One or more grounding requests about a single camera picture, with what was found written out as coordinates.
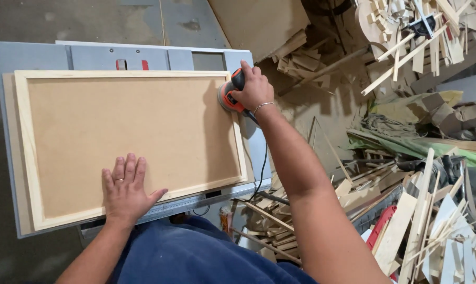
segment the table saw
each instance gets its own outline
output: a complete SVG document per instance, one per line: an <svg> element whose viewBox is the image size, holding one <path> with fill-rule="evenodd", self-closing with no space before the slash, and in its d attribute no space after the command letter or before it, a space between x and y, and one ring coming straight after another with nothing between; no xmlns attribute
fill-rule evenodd
<svg viewBox="0 0 476 284"><path fill-rule="evenodd" d="M96 225L93 223L98 218L93 218L39 230L30 234L21 233L6 104L3 97L2 74L12 73L14 70L228 70L233 72L240 68L240 60L246 60L249 65L253 65L252 54L248 50L58 40L55 44L0 42L0 100L18 238L22 239L27 236L81 224L83 224L81 228L88 231L92 231L93 228L99 230L100 226L99 223ZM253 193L260 182L266 141L261 129L251 119L246 118L245 123L246 132L243 135L249 142L255 182L238 186L225 186L208 193L157 204L145 216L140 218L138 223L145 223ZM270 187L271 169L269 161L266 161L259 191Z"/></svg>

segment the blue shirt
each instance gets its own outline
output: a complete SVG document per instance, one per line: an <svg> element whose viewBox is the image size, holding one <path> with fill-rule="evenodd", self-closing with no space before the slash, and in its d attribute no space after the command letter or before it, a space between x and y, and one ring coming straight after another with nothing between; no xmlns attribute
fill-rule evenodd
<svg viewBox="0 0 476 284"><path fill-rule="evenodd" d="M207 219L137 226L112 274L118 283L316 283L295 265L237 246Z"/></svg>

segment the pine wood frame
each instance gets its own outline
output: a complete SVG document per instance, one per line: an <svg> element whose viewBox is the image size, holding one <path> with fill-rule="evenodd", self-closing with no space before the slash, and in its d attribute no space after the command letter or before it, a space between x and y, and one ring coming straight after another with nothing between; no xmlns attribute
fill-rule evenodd
<svg viewBox="0 0 476 284"><path fill-rule="evenodd" d="M47 229L63 224L78 222L81 220L101 216L105 214L105 207L94 208L68 214L60 217L45 218L42 196L40 192L40 180L38 173L35 135L30 106L30 94L28 90L29 79L48 78L151 78L151 77L224 77L226 81L231 80L229 71L75 71L75 70L16 70L15 87L20 117L20 130L24 148L24 158L27 173L27 182L30 193L31 211L33 215L33 226L35 230ZM213 189L228 184L234 184L247 180L247 167L245 163L245 153L241 140L240 126L237 113L231 114L233 120L233 130L235 133L236 149L240 164L240 176L222 180L199 184L185 189L177 190L177 196L182 197L204 190Z"/></svg>

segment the random orbital sander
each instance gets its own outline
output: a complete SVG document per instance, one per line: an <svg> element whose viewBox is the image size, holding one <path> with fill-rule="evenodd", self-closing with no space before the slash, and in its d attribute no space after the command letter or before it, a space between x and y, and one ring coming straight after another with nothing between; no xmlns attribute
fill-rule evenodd
<svg viewBox="0 0 476 284"><path fill-rule="evenodd" d="M239 101L235 100L235 98L233 98L231 95L234 90L243 91L244 87L245 74L243 73L241 68L238 68L231 75L231 81L226 81L219 87L217 98L219 100L220 105L225 110L228 110L230 112L239 112L244 116L252 119L257 125L259 125L252 112L246 109Z"/></svg>

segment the measuring ruler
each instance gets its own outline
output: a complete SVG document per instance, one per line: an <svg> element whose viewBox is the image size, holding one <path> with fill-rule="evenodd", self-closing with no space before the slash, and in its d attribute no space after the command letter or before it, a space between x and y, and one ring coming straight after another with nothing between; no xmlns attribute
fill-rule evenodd
<svg viewBox="0 0 476 284"><path fill-rule="evenodd" d="M183 213L193 209L197 209L203 206L219 203L221 201L230 200L233 198L241 197L247 194L253 194L256 190L256 184L259 185L259 182L252 182L250 184L242 184L227 189L216 190L207 194L201 194L197 196L192 196L184 198L181 200L176 200L172 202L166 202L162 204L155 205L152 207L142 218L136 223L142 224L150 222L153 220L161 219L164 217L172 216L178 213ZM263 191L271 188L271 178L263 179L261 188L258 191ZM101 230L103 225L98 225L96 227L81 229L81 242L83 246L87 246L91 240L93 240L98 232Z"/></svg>

